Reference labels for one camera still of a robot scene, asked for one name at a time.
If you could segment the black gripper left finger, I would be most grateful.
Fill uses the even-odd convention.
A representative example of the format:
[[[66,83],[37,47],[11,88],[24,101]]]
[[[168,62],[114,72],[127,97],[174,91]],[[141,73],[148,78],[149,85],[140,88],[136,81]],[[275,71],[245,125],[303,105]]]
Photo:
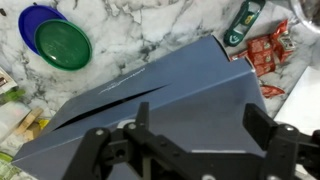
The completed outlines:
[[[149,128],[149,103],[142,102],[135,119],[121,121],[114,131],[98,127],[86,132],[62,180],[107,180],[113,166],[126,163],[139,178],[143,176],[142,157],[124,135],[128,127]]]

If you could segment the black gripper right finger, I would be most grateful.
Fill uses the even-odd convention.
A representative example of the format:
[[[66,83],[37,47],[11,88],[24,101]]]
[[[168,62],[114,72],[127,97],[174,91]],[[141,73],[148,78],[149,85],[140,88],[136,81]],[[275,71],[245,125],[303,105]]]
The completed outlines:
[[[245,106],[243,126],[265,152],[261,179],[293,180],[299,131],[289,124],[277,124],[255,104]]]

